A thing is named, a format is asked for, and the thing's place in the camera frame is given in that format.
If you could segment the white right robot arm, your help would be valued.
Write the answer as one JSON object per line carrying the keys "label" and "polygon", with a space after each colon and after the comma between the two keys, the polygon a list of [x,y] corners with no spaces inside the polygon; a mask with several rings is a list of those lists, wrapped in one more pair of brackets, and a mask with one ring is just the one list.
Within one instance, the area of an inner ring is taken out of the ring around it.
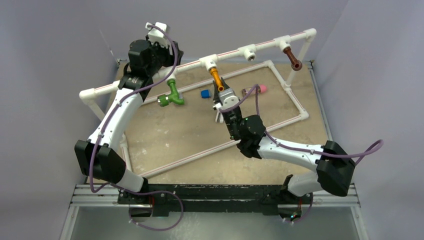
{"label": "white right robot arm", "polygon": [[279,160],[309,170],[288,177],[280,196],[288,204],[305,194],[324,190],[334,196],[347,196],[356,164],[335,141],[307,145],[278,139],[267,131],[258,114],[243,116],[241,100],[221,79],[213,84],[213,109],[218,111],[231,140],[247,158]]}

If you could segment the orange water faucet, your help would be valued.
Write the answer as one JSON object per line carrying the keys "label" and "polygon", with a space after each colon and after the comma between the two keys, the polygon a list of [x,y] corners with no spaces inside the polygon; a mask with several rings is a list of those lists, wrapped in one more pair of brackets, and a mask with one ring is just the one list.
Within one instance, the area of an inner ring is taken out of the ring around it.
{"label": "orange water faucet", "polygon": [[225,90],[223,81],[218,73],[218,70],[216,67],[211,67],[209,70],[210,75],[213,77],[213,80],[215,82],[215,85],[217,87],[218,92],[222,92]]}

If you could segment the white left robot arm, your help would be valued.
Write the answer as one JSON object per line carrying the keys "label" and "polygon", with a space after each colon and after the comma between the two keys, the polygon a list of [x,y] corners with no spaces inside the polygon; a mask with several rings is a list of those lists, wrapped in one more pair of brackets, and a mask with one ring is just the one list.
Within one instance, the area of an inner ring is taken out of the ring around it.
{"label": "white left robot arm", "polygon": [[130,119],[149,94],[153,76],[162,67],[179,65],[183,54],[176,41],[169,46],[148,38],[133,41],[113,104],[95,132],[74,146],[83,175],[130,191],[130,199],[138,205],[149,199],[149,191],[143,187],[147,180],[129,170],[117,151]]}

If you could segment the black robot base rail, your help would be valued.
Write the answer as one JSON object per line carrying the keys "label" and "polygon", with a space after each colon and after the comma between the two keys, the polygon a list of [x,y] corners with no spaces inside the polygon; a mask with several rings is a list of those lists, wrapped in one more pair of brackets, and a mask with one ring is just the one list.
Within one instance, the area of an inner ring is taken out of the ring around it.
{"label": "black robot base rail", "polygon": [[148,184],[141,196],[121,190],[120,205],[146,205],[155,217],[171,212],[185,213],[261,213],[289,218],[302,214],[300,205],[310,204],[313,195],[290,193],[286,185],[235,184]]}

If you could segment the white PVC pipe frame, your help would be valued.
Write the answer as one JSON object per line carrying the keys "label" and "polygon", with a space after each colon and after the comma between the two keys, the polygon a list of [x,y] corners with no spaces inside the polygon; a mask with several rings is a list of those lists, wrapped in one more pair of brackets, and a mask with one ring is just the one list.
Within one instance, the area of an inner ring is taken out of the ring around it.
{"label": "white PVC pipe frame", "polygon": [[[235,57],[240,57],[243,56],[245,53],[248,53],[249,56],[254,56],[254,53],[260,50],[265,50],[271,47],[278,47],[281,50],[284,50],[286,48],[289,47],[290,42],[294,42],[294,41],[299,41],[299,40],[303,40],[303,46],[301,47],[300,53],[297,57],[298,61],[301,61],[304,59],[311,43],[313,42],[315,36],[317,34],[316,29],[314,28],[310,28],[310,29],[306,29],[302,32],[299,33],[295,33],[292,35],[285,35],[285,36],[280,36],[277,38],[274,38],[272,40],[269,41],[265,41],[265,42],[261,42],[261,43],[256,43],[256,44],[250,44],[250,45],[246,45],[246,46],[242,46],[236,50],[232,50],[232,51],[228,51],[228,52],[224,52],[224,53],[219,53],[219,54],[212,54],[212,55],[208,55],[205,57],[202,57],[198,60],[189,62],[189,63],[184,63],[178,67],[176,67],[176,69],[174,70],[174,74],[177,73],[182,73],[188,70],[192,70],[195,68],[203,68],[203,67],[209,67],[211,65],[215,66],[217,62],[219,61],[223,61],[223,60],[228,60],[228,59],[232,59]],[[252,65],[252,66],[248,66],[246,68],[242,68],[230,73],[226,73],[223,76],[224,77],[228,77],[228,78],[232,78],[232,77],[236,77],[242,74],[246,74],[255,70],[259,70],[261,68],[269,68],[273,74],[275,75],[275,77],[277,78],[277,80],[279,81],[282,89],[284,90],[284,92],[288,95],[288,97],[291,99],[291,101],[293,102],[293,104],[296,106],[299,114],[295,117],[292,117],[290,119],[284,120],[282,122],[278,122],[270,127],[267,128],[267,130],[269,132],[274,131],[274,130],[278,130],[282,127],[288,126],[290,124],[294,124],[296,122],[302,121],[302,120],[306,120],[309,117],[309,113],[307,112],[307,110],[302,106],[302,104],[300,103],[300,101],[298,100],[298,98],[295,96],[295,94],[293,93],[292,89],[291,89],[291,83],[293,82],[293,79],[295,78],[296,72],[294,70],[292,70],[288,76],[287,80],[284,80],[283,77],[281,76],[281,74],[278,72],[277,68],[275,67],[274,63],[271,60],[266,60],[264,62]],[[90,88],[90,89],[86,89],[86,90],[82,90],[79,93],[79,98],[82,100],[82,102],[87,105],[93,112],[94,114],[100,119],[102,120],[105,117],[105,113],[100,109],[99,105],[95,102],[95,99],[99,96],[102,95],[106,95],[109,93],[113,93],[115,90],[118,89],[118,85],[119,82],[118,81],[114,81],[111,84],[108,85],[104,85],[98,88]],[[190,162],[193,162],[195,160],[198,160],[200,158],[209,156],[211,154],[217,153],[219,151],[223,151],[225,149],[228,149],[230,147],[235,146],[236,142],[234,140],[231,140],[229,142],[223,143],[221,145],[217,145],[213,148],[198,152],[194,155],[190,155],[188,157],[182,158],[180,160],[174,161],[172,163],[166,164],[164,166],[160,166],[158,168],[155,168],[153,170],[150,170],[146,173],[144,173],[145,177],[153,177],[153,176],[157,176],[159,174],[165,173],[167,171],[170,171],[172,169],[175,169],[177,167],[180,167],[184,164],[188,164]]]}

